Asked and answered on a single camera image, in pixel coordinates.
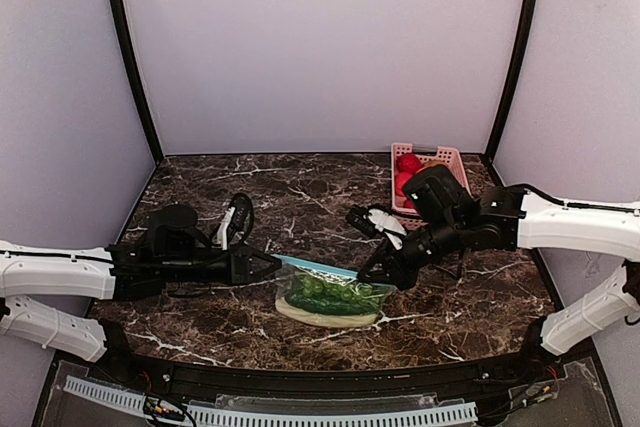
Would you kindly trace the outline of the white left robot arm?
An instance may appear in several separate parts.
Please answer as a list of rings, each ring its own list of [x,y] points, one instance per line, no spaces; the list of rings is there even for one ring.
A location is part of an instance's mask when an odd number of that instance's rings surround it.
[[[1,332],[96,363],[124,353],[123,328],[76,317],[38,302],[40,296],[80,296],[128,302],[162,293],[170,283],[244,286],[277,272],[282,262],[247,244],[255,213],[236,195],[219,227],[205,234],[197,212],[174,204],[152,212],[133,243],[56,250],[2,242]]]

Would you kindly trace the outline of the clear zip top bag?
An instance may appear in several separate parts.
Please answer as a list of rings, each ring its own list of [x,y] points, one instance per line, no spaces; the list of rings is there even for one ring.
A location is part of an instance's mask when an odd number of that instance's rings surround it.
[[[357,279],[354,271],[281,255],[275,308],[297,322],[328,329],[374,324],[395,288]]]

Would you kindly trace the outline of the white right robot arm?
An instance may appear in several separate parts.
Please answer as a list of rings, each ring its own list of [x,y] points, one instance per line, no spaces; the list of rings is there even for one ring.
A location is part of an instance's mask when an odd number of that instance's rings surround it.
[[[423,226],[408,232],[389,212],[354,206],[348,222],[383,242],[357,278],[365,283],[415,286],[421,268],[465,251],[558,248],[622,258],[601,285],[563,310],[534,321],[523,351],[560,356],[639,310],[639,205],[554,198],[518,184],[494,187],[474,199],[449,169],[428,167],[403,192]]]

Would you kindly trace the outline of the green cucumber toy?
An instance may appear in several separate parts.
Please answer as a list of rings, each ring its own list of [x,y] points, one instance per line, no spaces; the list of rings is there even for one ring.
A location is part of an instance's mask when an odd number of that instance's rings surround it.
[[[334,297],[305,297],[300,293],[289,293],[284,300],[292,307],[323,315],[365,315],[377,313],[386,298],[384,296],[353,297],[349,300]]]

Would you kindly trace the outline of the green grapes toy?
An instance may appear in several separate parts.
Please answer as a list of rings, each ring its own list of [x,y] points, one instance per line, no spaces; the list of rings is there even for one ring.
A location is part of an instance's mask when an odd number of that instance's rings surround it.
[[[310,273],[296,275],[301,294],[305,297],[334,297],[349,300],[353,297],[372,297],[374,287],[353,278],[320,276]]]

